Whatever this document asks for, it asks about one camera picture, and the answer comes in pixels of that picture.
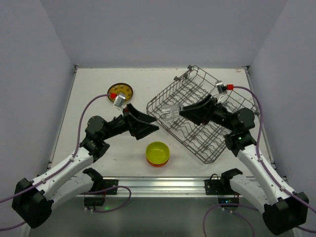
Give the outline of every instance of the dish rack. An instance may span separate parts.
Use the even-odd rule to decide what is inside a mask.
[[[225,150],[224,135],[230,133],[230,130],[212,122],[197,126],[183,117],[164,121],[161,108],[172,104],[187,106],[208,94],[213,93],[214,96],[217,94],[215,83],[218,81],[198,66],[189,65],[185,73],[175,77],[174,82],[149,101],[146,107],[147,114],[156,117],[161,127],[205,164],[213,163]],[[230,91],[221,103],[229,112],[243,107],[257,111],[253,102],[235,91]]]

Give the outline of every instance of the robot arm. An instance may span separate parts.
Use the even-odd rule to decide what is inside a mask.
[[[74,176],[104,155],[110,147],[104,140],[126,131],[139,140],[159,130],[158,126],[151,124],[156,118],[139,112],[131,104],[127,104],[122,112],[122,115],[110,122],[100,116],[89,119],[86,137],[75,156],[72,153],[31,181],[24,178],[17,183],[15,194],[24,193],[13,199],[12,208],[31,228],[40,226],[49,218],[53,209],[76,195],[90,191],[102,179],[91,168]]]
[[[218,86],[220,93],[223,92],[220,91],[222,88],[223,84]],[[297,194],[284,182],[261,153],[260,158],[257,157],[257,144],[249,132],[255,127],[253,111],[242,108],[230,113],[211,95],[193,105],[179,108],[179,115],[194,124],[206,125],[211,121],[231,131],[230,134],[225,135],[227,148],[247,166],[261,188],[251,184],[241,171],[237,170],[236,173],[235,169],[233,175],[229,174],[230,171],[222,174],[223,189],[238,192],[249,200],[262,213],[266,226],[273,234],[279,235],[306,222],[308,208],[283,190],[292,192],[306,203],[309,202],[307,196],[304,193]],[[281,188],[271,176],[282,184]]]

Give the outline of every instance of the wire dish rack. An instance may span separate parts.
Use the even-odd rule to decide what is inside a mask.
[[[161,127],[205,164],[213,163],[225,150],[224,135],[230,133],[230,130],[212,122],[197,126],[183,117],[164,121],[161,108],[172,104],[187,106],[208,94],[214,96],[217,94],[215,83],[218,81],[198,66],[189,65],[184,74],[175,77],[174,82],[149,101],[146,107],[147,114],[156,117]],[[243,107],[256,112],[255,105],[235,91],[230,91],[222,104],[230,112]]]

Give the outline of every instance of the white table surface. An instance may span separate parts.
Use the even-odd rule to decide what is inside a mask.
[[[164,88],[173,82],[175,76],[180,76],[187,69],[78,69],[70,100],[67,106],[62,129],[57,142],[52,167],[65,159],[75,148],[80,115],[85,105],[95,96],[106,94],[108,88],[118,82],[132,86],[134,96],[133,106],[146,113],[147,103]],[[249,88],[243,69],[205,69],[224,83],[243,85]],[[249,93],[238,91],[242,96],[252,101]],[[85,137],[84,130],[87,121],[94,115],[99,115],[110,121],[119,115],[108,98],[96,100],[88,108],[83,119],[81,139]],[[251,133],[257,138],[259,122]],[[149,165],[145,158],[148,144],[162,141],[170,148],[169,162],[162,167]],[[245,175],[252,176],[250,171],[236,158],[232,152],[225,149],[212,164],[204,164],[163,128],[151,135],[136,141],[129,132],[106,140],[111,145],[106,154],[91,167],[103,176],[139,176],[139,177],[200,177],[213,173],[221,174],[232,168],[240,169]],[[260,149],[268,157],[264,139],[261,138]]]

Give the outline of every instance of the white wall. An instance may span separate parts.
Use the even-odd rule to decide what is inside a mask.
[[[0,199],[45,171],[73,81],[73,66],[39,0],[0,7]],[[0,228],[22,222],[11,201]],[[0,232],[18,236],[19,229]]]
[[[250,65],[286,0],[41,0],[76,64]]]
[[[289,0],[250,67],[278,170],[316,207],[316,1]],[[315,229],[309,211],[306,227]]]

